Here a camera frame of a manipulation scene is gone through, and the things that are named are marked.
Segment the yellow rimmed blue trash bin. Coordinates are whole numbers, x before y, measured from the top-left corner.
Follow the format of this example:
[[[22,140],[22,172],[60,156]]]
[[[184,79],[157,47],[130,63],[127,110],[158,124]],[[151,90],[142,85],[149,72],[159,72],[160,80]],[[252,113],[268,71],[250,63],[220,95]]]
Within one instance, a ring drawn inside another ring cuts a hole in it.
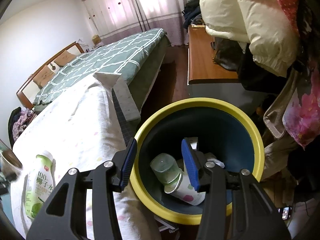
[[[150,116],[135,135],[137,155],[131,184],[142,203],[158,217],[177,224],[198,225],[203,204],[192,206],[165,194],[150,167],[161,153],[182,159],[184,138],[198,138],[200,149],[222,161],[227,171],[246,168],[256,180],[264,170],[264,146],[250,117],[222,100],[191,98],[169,104]]]

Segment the black smartphone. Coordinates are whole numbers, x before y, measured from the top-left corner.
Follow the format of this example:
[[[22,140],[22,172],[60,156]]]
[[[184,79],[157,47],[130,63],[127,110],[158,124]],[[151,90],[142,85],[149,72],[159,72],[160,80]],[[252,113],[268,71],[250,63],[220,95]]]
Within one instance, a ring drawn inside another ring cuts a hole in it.
[[[282,220],[288,220],[292,215],[292,206],[280,207],[278,212],[281,215]]]

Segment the white dotted table cloth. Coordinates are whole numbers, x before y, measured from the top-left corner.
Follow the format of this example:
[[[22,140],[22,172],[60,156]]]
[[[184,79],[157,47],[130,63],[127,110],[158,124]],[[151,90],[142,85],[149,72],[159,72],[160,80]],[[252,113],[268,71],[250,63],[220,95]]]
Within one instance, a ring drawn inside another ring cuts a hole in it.
[[[69,87],[50,103],[14,143],[13,152],[23,165],[11,184],[11,209],[17,231],[26,236],[32,220],[24,200],[28,174],[36,156],[49,152],[54,159],[56,183],[71,168],[89,171],[98,167],[126,145],[112,100],[118,74],[92,74]]]

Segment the clear plastic cup in bin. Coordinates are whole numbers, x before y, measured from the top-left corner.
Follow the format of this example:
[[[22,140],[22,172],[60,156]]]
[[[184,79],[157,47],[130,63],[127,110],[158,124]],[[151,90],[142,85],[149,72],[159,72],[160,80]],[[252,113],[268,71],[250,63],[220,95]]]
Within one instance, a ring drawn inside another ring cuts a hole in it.
[[[179,180],[181,169],[176,160],[169,154],[161,153],[150,163],[155,176],[163,185],[176,183]]]

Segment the white coconut water bottle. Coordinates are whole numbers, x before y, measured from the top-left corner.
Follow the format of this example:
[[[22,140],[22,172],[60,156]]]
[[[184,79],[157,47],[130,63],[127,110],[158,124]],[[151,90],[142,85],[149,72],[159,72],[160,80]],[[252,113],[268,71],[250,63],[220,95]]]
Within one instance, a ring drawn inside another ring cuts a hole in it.
[[[43,151],[36,155],[33,167],[28,173],[24,206],[25,213],[30,219],[37,216],[54,189],[52,163],[53,156],[48,151]]]

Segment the floral paper cup in bin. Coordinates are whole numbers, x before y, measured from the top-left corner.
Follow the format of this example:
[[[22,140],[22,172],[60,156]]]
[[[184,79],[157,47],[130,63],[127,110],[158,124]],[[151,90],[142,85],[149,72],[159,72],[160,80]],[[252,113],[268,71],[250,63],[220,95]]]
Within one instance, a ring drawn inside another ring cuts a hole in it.
[[[193,206],[200,205],[206,196],[205,192],[198,193],[193,188],[187,173],[182,170],[174,181],[164,185],[164,192]]]

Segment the white blue noodle cup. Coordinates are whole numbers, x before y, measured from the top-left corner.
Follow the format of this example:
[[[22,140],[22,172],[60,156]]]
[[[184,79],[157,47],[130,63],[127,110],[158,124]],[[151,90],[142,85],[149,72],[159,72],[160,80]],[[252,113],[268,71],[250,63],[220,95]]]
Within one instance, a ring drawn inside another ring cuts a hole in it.
[[[1,172],[8,181],[16,181],[23,170],[23,165],[12,150],[1,150]]]

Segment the beige bag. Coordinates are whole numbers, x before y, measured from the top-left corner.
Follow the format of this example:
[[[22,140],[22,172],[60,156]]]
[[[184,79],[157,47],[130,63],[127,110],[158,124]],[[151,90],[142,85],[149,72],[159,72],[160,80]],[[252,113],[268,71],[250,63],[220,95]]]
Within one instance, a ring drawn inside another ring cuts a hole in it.
[[[282,118],[296,89],[297,78],[298,72],[292,69],[284,88],[263,116],[264,124],[276,140],[285,134]]]

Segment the brown cushion left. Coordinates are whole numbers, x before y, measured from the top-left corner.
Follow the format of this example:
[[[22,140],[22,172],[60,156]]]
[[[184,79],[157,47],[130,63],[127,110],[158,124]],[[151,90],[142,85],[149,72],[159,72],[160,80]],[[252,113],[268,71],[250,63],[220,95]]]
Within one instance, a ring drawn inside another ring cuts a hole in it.
[[[42,89],[53,77],[55,73],[50,67],[45,65],[33,78],[33,82]]]

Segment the brown cushion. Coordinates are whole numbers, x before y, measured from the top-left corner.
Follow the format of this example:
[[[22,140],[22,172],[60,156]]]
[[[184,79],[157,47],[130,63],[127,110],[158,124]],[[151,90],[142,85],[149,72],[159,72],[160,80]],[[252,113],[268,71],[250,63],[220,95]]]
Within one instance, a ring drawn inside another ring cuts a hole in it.
[[[53,77],[55,73],[50,67],[45,65],[33,78],[33,82],[42,89]]]
[[[76,55],[64,50],[55,60],[54,63],[59,67],[64,67],[66,64],[76,58]]]

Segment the green checked bed quilt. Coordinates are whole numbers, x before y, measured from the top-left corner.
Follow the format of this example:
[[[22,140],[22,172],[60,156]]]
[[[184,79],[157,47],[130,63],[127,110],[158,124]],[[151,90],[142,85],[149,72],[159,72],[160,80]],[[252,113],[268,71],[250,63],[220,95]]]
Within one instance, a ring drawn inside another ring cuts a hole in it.
[[[76,56],[36,94],[34,106],[47,105],[67,88],[96,72],[121,74],[130,84],[153,50],[166,38],[163,28],[150,29]]]

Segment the brown cushion right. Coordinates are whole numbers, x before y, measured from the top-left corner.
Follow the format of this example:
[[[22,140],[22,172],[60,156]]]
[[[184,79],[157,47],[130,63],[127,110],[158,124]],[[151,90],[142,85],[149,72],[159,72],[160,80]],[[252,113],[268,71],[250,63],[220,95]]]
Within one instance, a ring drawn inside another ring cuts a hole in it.
[[[76,55],[64,50],[55,60],[54,63],[59,67],[64,67],[66,64],[76,58]]]

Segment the wooden desk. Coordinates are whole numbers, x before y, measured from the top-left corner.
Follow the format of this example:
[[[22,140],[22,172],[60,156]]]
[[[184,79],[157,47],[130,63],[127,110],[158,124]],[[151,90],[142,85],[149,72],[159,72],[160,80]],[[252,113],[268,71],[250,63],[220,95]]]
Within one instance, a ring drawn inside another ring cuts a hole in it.
[[[189,26],[188,83],[238,83],[238,75],[214,62],[214,38],[204,28]]]

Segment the black clothes pile by curtain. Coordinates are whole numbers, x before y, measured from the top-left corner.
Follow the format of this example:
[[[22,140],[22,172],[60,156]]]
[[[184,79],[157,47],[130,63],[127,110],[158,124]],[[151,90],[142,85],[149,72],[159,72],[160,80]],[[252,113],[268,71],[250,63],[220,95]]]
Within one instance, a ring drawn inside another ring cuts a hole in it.
[[[200,0],[188,1],[184,6],[184,10],[182,11],[184,17],[183,28],[187,30],[189,25],[191,25],[192,20],[200,13]]]

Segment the cream puffer jacket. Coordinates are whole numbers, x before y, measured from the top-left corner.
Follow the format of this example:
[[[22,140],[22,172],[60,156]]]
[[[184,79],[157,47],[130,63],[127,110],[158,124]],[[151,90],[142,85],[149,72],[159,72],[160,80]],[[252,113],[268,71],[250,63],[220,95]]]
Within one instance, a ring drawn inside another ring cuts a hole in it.
[[[207,34],[247,43],[258,66],[286,76],[298,35],[277,0],[200,0],[200,9]]]

